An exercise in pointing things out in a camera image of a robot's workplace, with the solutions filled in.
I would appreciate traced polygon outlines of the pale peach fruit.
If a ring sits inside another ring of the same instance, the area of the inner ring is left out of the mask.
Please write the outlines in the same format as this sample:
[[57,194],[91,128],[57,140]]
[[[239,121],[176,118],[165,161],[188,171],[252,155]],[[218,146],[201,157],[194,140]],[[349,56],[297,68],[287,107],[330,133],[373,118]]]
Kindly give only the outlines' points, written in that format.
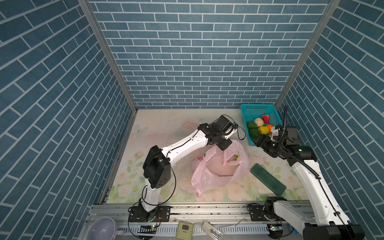
[[264,125],[264,122],[263,122],[263,120],[261,118],[256,118],[254,120],[254,123],[257,125],[257,127],[261,127],[261,126]]

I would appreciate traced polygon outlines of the yellow fruit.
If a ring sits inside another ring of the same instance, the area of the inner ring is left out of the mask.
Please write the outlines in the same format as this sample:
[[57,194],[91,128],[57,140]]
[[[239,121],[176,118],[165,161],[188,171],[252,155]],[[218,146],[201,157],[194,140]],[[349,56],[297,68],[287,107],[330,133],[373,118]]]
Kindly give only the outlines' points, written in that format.
[[258,130],[263,135],[267,135],[270,132],[270,129],[266,126],[261,126],[258,128]]

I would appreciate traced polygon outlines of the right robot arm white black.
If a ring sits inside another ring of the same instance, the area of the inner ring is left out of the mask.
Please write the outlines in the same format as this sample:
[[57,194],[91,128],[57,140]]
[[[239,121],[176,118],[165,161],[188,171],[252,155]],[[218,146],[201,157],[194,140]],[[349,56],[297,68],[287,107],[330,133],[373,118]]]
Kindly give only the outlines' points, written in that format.
[[303,184],[314,212],[310,219],[285,198],[275,195],[265,201],[267,218],[285,220],[305,240],[364,239],[363,228],[351,222],[328,187],[312,148],[299,145],[296,129],[279,125],[271,135],[261,134],[253,142],[269,156],[289,163]]

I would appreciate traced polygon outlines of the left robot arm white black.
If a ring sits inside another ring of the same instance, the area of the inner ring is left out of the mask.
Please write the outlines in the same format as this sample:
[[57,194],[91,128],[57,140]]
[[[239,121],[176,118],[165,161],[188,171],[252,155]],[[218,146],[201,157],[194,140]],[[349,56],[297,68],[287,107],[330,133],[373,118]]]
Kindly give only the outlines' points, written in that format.
[[221,115],[210,124],[200,124],[190,135],[170,146],[159,148],[155,145],[150,148],[143,164],[145,187],[140,200],[141,208],[150,213],[161,205],[161,188],[170,181],[174,174],[173,166],[179,160],[208,145],[226,150],[232,144],[230,137],[238,128],[239,125],[231,117]]

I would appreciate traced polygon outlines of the orange fruit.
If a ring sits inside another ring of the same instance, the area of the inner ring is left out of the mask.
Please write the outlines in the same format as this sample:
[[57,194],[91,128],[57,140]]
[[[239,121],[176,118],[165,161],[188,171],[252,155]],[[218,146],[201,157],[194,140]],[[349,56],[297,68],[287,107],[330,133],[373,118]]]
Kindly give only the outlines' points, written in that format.
[[269,132],[272,132],[272,128],[274,127],[273,125],[266,125],[266,127],[269,129]]

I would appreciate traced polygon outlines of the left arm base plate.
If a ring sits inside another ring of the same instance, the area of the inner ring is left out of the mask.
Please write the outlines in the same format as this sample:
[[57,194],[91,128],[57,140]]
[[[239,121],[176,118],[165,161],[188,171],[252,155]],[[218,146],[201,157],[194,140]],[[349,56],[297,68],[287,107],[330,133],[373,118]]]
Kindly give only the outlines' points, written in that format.
[[169,222],[171,214],[170,206],[158,206],[150,212],[145,211],[142,205],[131,207],[129,213],[129,222]]

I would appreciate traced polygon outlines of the teal plastic basket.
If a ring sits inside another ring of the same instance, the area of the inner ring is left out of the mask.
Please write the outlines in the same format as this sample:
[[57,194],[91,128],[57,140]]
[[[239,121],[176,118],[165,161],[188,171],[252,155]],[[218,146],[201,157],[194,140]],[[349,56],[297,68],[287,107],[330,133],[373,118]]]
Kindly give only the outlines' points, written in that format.
[[254,138],[260,134],[270,134],[272,127],[283,125],[278,111],[273,105],[266,104],[242,104],[241,112],[246,127],[246,135],[249,146],[254,147]]

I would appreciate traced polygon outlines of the green pepper fruit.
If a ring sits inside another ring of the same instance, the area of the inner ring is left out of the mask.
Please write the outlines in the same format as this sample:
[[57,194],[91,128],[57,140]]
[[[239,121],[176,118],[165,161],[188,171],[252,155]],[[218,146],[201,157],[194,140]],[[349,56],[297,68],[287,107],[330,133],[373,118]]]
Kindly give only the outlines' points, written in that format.
[[261,135],[258,129],[249,129],[249,136],[251,139],[257,139]]

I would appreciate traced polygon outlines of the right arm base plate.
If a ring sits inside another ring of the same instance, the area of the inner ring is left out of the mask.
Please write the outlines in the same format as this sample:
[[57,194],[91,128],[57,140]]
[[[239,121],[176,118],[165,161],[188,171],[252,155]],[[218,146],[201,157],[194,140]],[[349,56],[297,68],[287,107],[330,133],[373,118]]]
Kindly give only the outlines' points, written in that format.
[[252,222],[286,222],[284,219],[276,216],[275,214],[268,214],[265,212],[265,206],[250,203],[247,205],[247,211],[250,214],[250,218]]

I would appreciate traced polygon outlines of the pink plastic bag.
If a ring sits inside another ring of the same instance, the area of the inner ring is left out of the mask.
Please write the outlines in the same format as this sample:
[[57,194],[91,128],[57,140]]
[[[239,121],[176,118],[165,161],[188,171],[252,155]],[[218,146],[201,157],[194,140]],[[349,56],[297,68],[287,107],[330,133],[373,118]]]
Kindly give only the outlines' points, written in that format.
[[250,160],[243,145],[236,140],[224,151],[213,146],[193,160],[191,184],[198,197],[209,190],[223,188],[239,181],[250,170]]

